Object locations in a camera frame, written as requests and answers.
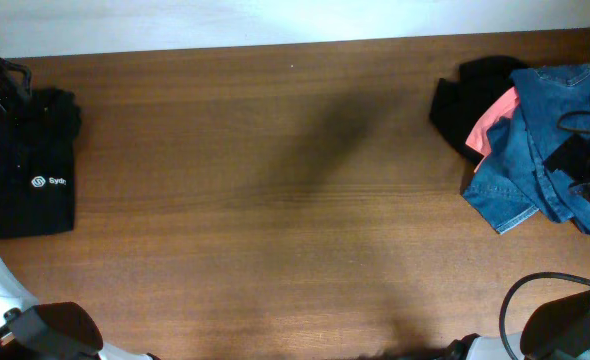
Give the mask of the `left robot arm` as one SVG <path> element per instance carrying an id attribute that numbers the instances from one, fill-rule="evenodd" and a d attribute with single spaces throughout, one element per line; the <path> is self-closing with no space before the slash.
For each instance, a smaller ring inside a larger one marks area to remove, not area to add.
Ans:
<path id="1" fill-rule="evenodd" d="M 24 65 L 0 57 L 0 239 L 53 235 L 75 221 L 73 93 L 35 90 Z M 131 359 L 105 342 L 74 302 L 42 303 L 0 256 L 0 359 Z"/>

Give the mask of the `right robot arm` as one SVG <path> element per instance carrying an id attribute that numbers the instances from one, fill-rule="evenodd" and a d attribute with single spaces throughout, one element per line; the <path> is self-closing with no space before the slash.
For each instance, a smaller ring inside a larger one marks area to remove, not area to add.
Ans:
<path id="1" fill-rule="evenodd" d="M 494 336 L 500 303 L 521 276 L 590 275 L 590 236 L 536 216 L 497 235 L 460 196 L 471 169 L 426 129 L 383 163 L 398 201 L 349 206 L 332 176 L 292 211 L 267 249 L 289 293 L 280 345 L 300 357 L 342 358 Z"/>

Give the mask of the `black t-shirt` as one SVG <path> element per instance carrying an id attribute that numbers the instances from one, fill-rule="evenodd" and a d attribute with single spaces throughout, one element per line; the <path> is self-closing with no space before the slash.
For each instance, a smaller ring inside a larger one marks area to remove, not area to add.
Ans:
<path id="1" fill-rule="evenodd" d="M 0 120 L 0 239 L 69 232 L 75 223 L 74 141 L 81 109 L 46 88 Z"/>

